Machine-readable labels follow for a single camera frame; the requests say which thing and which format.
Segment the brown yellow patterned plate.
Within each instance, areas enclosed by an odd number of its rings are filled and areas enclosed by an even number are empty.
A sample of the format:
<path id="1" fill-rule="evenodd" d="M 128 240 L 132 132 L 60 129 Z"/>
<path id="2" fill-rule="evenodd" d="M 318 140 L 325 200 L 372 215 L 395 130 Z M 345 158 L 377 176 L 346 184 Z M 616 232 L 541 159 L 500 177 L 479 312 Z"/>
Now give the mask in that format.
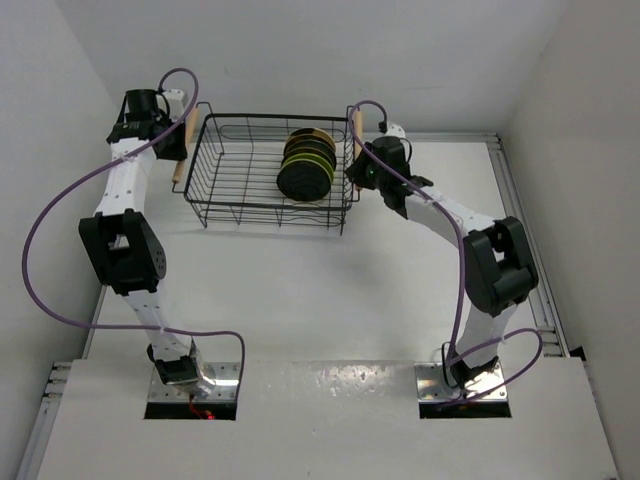
<path id="1" fill-rule="evenodd" d="M 284 152 L 289 152 L 296 148 L 316 148 L 316 149 L 328 149 L 331 152 L 335 151 L 335 145 L 331 142 L 313 135 L 302 135 L 289 139 L 284 147 Z"/>
<path id="2" fill-rule="evenodd" d="M 293 141 L 296 138 L 301 138 L 301 137 L 314 137 L 316 139 L 320 139 L 320 140 L 326 142 L 327 144 L 330 144 L 330 145 L 334 145 L 335 144 L 335 141 L 333 140 L 332 136 L 328 132 L 326 132 L 323 129 L 313 128 L 313 127 L 300 128 L 300 129 L 297 129 L 297 130 L 293 131 L 288 136 L 286 142 L 290 142 L 290 141 Z"/>

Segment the black glossy plate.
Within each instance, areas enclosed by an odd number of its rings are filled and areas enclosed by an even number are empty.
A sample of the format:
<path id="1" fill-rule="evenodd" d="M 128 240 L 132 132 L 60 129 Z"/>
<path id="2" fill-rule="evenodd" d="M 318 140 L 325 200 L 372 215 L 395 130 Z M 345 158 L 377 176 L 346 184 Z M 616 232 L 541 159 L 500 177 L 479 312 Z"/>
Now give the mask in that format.
<path id="1" fill-rule="evenodd" d="M 309 161 L 284 166 L 277 176 L 276 184 L 285 197 L 296 202 L 321 200 L 331 189 L 327 172 L 320 165 Z"/>

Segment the lime green plate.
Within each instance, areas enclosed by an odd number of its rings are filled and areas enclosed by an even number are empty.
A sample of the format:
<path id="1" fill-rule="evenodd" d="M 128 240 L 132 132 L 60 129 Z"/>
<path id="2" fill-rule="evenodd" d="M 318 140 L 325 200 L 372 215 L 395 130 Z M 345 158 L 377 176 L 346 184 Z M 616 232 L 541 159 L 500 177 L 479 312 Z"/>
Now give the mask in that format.
<path id="1" fill-rule="evenodd" d="M 281 167 L 284 168 L 287 165 L 294 164 L 294 163 L 299 163 L 299 162 L 303 162 L 303 161 L 316 163 L 318 165 L 323 165 L 324 167 L 326 167 L 328 169 L 331 169 L 331 170 L 335 170 L 336 169 L 336 166 L 334 165 L 334 163 L 331 161 L 330 158 L 326 158 L 323 155 L 318 155 L 318 154 L 312 153 L 312 152 L 302 152 L 302 153 L 290 155 L 290 156 L 288 156 L 288 157 L 283 159 Z"/>

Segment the blue floral celadon plate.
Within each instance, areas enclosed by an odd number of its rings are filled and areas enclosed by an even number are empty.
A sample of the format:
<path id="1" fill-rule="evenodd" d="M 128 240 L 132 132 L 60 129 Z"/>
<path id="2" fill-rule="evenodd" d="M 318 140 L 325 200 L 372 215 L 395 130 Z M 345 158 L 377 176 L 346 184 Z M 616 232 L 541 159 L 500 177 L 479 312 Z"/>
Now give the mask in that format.
<path id="1" fill-rule="evenodd" d="M 311 153 L 316 155 L 322 155 L 327 158 L 335 157 L 335 152 L 329 146 L 324 145 L 322 143 L 309 143 L 309 142 L 307 143 L 302 142 L 300 144 L 293 145 L 291 148 L 288 148 L 284 152 L 284 157 L 287 158 L 288 156 L 297 155 L 301 153 Z"/>

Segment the beige plate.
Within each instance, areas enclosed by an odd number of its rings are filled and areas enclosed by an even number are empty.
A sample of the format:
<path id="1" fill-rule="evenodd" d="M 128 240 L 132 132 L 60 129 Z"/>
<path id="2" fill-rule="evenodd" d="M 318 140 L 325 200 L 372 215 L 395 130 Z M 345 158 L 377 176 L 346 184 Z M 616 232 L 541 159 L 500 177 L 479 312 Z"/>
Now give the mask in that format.
<path id="1" fill-rule="evenodd" d="M 300 174 L 300 196 L 304 201 L 318 201 L 329 194 L 333 177 L 322 166 L 303 162 Z"/>

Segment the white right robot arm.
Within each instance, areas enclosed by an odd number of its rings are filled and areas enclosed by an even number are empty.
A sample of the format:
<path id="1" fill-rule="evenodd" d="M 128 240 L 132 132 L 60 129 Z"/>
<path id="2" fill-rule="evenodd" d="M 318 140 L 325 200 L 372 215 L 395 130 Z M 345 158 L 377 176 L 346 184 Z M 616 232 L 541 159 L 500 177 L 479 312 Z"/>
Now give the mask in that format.
<path id="1" fill-rule="evenodd" d="M 461 389 L 498 363 L 498 344 L 517 307 L 539 282 L 525 229 L 513 216 L 495 219 L 444 196 L 434 183 L 410 170 L 403 141 L 383 136 L 362 146 L 346 175 L 356 186 L 376 190 L 404 219 L 429 228 L 459 254 L 458 301 L 444 377 Z"/>

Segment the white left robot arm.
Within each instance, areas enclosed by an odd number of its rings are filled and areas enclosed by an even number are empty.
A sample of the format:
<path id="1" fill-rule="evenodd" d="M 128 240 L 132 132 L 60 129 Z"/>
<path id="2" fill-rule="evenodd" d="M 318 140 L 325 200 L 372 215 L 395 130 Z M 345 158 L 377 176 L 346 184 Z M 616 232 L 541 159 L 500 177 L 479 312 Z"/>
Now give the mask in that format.
<path id="1" fill-rule="evenodd" d="M 115 167 L 93 216 L 79 234 L 101 284 L 112 288 L 147 327 L 147 354 L 163 384 L 195 396 L 208 387 L 193 339 L 175 334 L 162 280 L 167 259 L 144 216 L 148 180 L 156 161 L 188 156 L 181 90 L 136 89 L 125 93 L 107 138 Z"/>

